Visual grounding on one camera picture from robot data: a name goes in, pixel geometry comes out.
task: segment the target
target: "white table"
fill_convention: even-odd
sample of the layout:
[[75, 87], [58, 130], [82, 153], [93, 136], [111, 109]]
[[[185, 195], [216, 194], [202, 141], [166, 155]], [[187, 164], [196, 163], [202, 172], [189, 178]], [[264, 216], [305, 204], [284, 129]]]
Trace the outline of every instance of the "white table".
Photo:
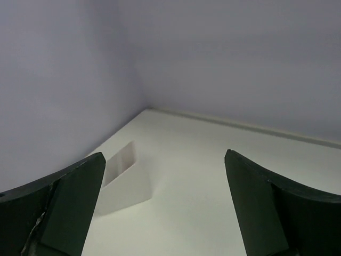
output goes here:
[[109, 159], [132, 140], [153, 198], [94, 217], [83, 256], [245, 256], [225, 173], [227, 149], [341, 194], [339, 149], [146, 110], [96, 151]]

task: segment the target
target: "wall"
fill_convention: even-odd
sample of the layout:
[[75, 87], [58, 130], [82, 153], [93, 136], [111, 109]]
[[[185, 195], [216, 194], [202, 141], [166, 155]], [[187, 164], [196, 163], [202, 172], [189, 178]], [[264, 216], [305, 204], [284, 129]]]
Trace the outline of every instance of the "wall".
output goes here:
[[154, 106], [341, 141], [341, 1], [119, 7]]
[[146, 106], [115, 1], [3, 1], [0, 35], [0, 191], [83, 158]]

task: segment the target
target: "white floor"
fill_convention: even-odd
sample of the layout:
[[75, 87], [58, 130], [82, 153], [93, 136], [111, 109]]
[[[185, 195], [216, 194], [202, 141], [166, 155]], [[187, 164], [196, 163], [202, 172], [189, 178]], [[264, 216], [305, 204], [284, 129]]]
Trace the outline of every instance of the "white floor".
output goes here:
[[341, 194], [339, 149], [146, 110], [96, 151], [136, 141], [153, 197], [94, 217], [83, 256], [245, 256], [224, 167], [227, 149], [305, 185]]

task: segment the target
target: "white container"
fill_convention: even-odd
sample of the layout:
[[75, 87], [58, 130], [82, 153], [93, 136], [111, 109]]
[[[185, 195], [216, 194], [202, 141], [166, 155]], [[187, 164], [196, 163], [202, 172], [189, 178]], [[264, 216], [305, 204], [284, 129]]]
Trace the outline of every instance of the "white container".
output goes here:
[[109, 214], [149, 200], [148, 172], [140, 164], [132, 141], [107, 160], [95, 213]]

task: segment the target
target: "open box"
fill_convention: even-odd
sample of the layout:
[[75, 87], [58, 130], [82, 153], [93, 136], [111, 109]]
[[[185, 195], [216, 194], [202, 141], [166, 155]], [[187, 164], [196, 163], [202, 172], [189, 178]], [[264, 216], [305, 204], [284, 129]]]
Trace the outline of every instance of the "open box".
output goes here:
[[151, 196], [148, 172], [140, 164], [132, 141], [107, 160], [95, 213], [109, 214], [149, 200]]

